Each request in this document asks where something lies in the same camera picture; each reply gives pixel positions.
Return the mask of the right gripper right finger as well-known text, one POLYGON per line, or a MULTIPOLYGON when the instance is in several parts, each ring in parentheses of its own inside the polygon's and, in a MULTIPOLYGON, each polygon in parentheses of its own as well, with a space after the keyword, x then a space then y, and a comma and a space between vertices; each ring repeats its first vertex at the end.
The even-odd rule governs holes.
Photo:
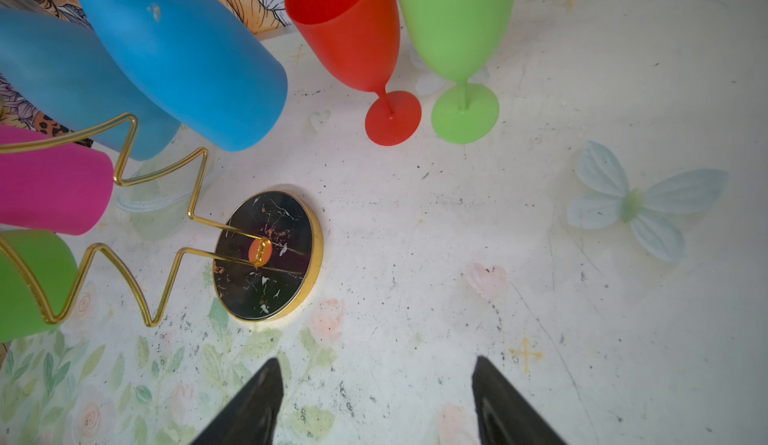
POLYGON ((481 444, 565 445, 559 434, 484 356, 477 357, 472 392, 481 444))

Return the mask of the red wine glass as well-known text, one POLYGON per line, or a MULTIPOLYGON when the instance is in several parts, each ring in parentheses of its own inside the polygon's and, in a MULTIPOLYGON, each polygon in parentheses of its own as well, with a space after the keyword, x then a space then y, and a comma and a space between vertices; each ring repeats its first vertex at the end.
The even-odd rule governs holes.
POLYGON ((396 0, 285 0, 285 6, 331 75, 377 95, 365 118, 368 138, 380 146, 410 138, 421 121, 419 100, 409 92, 386 90, 400 51, 396 0))

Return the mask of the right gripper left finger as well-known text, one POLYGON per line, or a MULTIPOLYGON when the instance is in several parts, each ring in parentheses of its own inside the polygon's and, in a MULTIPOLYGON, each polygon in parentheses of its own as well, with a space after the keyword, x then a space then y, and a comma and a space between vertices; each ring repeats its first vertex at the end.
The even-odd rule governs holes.
POLYGON ((270 358, 192 444, 273 443, 284 396, 279 360, 270 358))

